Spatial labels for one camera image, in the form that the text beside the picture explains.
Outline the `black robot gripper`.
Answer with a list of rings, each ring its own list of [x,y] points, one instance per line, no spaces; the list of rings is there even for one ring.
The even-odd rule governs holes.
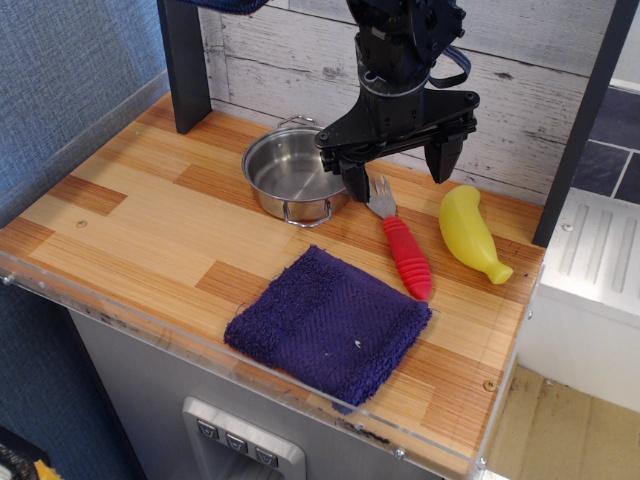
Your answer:
[[[464,141],[476,130],[474,110],[479,103],[472,91],[419,87],[385,96],[363,87],[352,109],[321,130],[315,142],[324,164],[339,163],[350,197],[368,203],[365,163],[377,158],[422,147],[434,182],[447,181]]]

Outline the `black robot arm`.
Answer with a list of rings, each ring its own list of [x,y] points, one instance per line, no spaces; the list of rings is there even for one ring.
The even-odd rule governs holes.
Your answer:
[[[366,165],[423,148],[436,183],[448,180],[475,132],[480,97],[460,91],[471,62],[453,43],[465,11],[453,1],[351,1],[359,96],[315,138],[325,171],[355,201],[370,199]]]

